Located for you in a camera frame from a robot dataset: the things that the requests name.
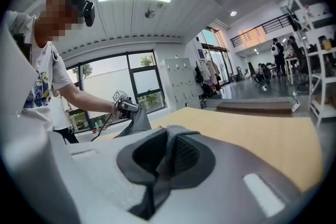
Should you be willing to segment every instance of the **white locker cabinet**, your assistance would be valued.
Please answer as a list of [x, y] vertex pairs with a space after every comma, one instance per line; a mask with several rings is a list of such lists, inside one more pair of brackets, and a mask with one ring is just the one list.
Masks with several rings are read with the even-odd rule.
[[194, 69], [189, 58], [165, 59], [163, 64], [164, 85], [171, 110], [186, 106], [200, 109]]

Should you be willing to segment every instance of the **hanging clothes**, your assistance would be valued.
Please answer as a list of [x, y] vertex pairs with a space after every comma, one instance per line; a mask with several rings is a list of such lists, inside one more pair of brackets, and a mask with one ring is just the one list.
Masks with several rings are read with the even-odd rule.
[[207, 64], [210, 71], [210, 81], [213, 85], [216, 85], [218, 82], [214, 65], [212, 64], [212, 62], [208, 62]]
[[215, 72], [216, 72], [216, 75], [219, 76], [219, 70], [217, 68], [217, 65], [215, 64], [215, 62], [213, 61], [212, 64], [214, 65], [214, 68], [215, 68]]
[[203, 76], [204, 81], [210, 80], [211, 73], [210, 73], [206, 63], [201, 61], [200, 64], [201, 64], [201, 74]]

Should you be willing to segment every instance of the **railing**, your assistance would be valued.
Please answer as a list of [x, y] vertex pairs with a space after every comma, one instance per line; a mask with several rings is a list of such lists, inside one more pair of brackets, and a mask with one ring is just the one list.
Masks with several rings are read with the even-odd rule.
[[268, 22], [263, 23], [262, 25], [258, 25], [255, 28], [246, 31], [242, 33], [239, 36], [236, 36], [231, 39], [231, 42], [234, 47], [237, 47], [245, 42], [248, 42], [252, 39], [255, 39], [257, 37], [263, 36], [265, 34], [268, 34], [272, 31], [275, 31], [277, 29], [284, 28], [288, 25], [290, 25], [290, 21], [288, 19], [289, 15], [285, 14], [282, 16], [279, 16], [273, 20], [269, 20]]

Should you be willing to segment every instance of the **man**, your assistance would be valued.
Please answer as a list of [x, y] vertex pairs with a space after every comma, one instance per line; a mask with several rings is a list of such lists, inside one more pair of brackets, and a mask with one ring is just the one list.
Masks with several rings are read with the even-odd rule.
[[48, 105], [51, 86], [80, 109], [114, 115], [116, 113], [113, 102], [94, 97], [75, 87], [62, 58], [52, 45], [52, 41], [64, 36], [65, 30], [70, 30], [71, 25], [83, 23], [85, 4], [86, 0], [46, 0], [45, 9], [37, 18], [11, 11], [7, 11], [4, 17], [10, 31], [14, 32], [20, 28], [25, 32], [25, 43], [32, 45], [30, 63], [38, 73], [38, 79], [27, 97], [23, 113], [29, 118], [40, 119], [48, 131], [51, 130]]
[[71, 124], [68, 101], [65, 100], [58, 91], [52, 92], [53, 95], [49, 100], [51, 119], [53, 122], [52, 129], [62, 135], [64, 142], [66, 139], [71, 144], [78, 143]]
[[261, 82], [262, 81], [262, 75], [263, 75], [263, 69], [261, 68], [261, 64], [259, 63], [258, 64], [258, 69], [257, 69], [255, 81]]
[[285, 71], [285, 58], [284, 58], [284, 48], [283, 46], [278, 42], [277, 38], [273, 39], [273, 45], [271, 47], [272, 55], [274, 56], [275, 64], [277, 65], [277, 75], [278, 79], [280, 78], [280, 67], [282, 72], [282, 77], [286, 77], [286, 71]]

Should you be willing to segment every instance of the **table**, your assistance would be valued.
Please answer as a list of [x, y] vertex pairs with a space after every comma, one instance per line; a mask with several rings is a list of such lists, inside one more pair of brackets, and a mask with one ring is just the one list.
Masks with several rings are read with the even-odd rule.
[[290, 81], [290, 84], [293, 85], [293, 72], [291, 69], [291, 61], [293, 60], [297, 60], [297, 63], [299, 63], [298, 58], [296, 57], [291, 57], [291, 58], [285, 58], [285, 69], [286, 69], [286, 73], [287, 73], [287, 80]]
[[[244, 147], [286, 175], [302, 192], [322, 180], [322, 153], [310, 118], [273, 118], [183, 108], [151, 121], [152, 128], [172, 124]], [[116, 135], [104, 135], [97, 141]]]

